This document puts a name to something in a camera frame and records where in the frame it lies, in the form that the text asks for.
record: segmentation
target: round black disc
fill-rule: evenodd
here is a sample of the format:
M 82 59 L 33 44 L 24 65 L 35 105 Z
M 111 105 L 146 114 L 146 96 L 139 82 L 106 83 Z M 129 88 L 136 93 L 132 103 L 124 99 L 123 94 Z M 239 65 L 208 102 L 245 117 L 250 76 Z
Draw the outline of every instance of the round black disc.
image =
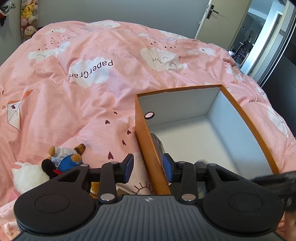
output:
M 240 236 L 274 231 L 284 213 L 278 196 L 247 180 L 216 187 L 202 207 L 214 225 Z
M 66 233 L 84 225 L 93 215 L 95 202 L 81 186 L 53 180 L 17 199 L 14 213 L 22 230 L 46 235 Z

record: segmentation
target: gray ribbed panel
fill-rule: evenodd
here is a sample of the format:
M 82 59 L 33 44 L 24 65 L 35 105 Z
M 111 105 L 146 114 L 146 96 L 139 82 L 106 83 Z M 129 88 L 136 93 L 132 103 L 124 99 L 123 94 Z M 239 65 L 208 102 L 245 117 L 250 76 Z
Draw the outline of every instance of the gray ribbed panel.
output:
M 125 195 L 116 204 L 99 208 L 80 229 L 55 237 L 22 233 L 16 241 L 281 241 L 276 234 L 236 237 L 208 224 L 198 208 L 183 205 L 173 196 Z

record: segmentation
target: person's hand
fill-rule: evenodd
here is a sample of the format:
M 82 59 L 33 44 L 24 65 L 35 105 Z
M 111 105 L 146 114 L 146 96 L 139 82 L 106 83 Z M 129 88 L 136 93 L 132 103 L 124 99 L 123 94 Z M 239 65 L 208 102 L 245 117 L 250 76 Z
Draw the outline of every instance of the person's hand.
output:
M 286 241 L 296 241 L 296 217 L 293 213 L 286 212 L 284 219 L 278 226 L 277 233 Z

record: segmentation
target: pink duvet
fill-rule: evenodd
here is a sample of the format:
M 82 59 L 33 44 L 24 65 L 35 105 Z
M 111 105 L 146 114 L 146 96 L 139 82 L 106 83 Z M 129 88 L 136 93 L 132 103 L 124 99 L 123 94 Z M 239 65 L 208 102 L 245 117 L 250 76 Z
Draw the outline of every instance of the pink duvet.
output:
M 0 73 L 0 207 L 14 189 L 13 164 L 40 164 L 52 145 L 84 143 L 83 161 L 92 168 L 133 153 L 131 180 L 120 187 L 151 194 L 134 131 L 134 99 L 164 88 L 224 84 L 279 169 L 296 170 L 296 141 L 285 121 L 257 83 L 213 44 L 133 23 L 63 22 L 39 30 Z

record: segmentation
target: white plush toy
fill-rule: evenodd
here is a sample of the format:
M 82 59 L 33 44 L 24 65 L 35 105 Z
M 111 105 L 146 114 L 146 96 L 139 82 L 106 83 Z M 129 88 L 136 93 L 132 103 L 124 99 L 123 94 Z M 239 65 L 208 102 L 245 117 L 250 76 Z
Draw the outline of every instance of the white plush toy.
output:
M 11 169 L 15 189 L 23 194 L 49 180 L 41 166 L 28 162 L 15 162 Z

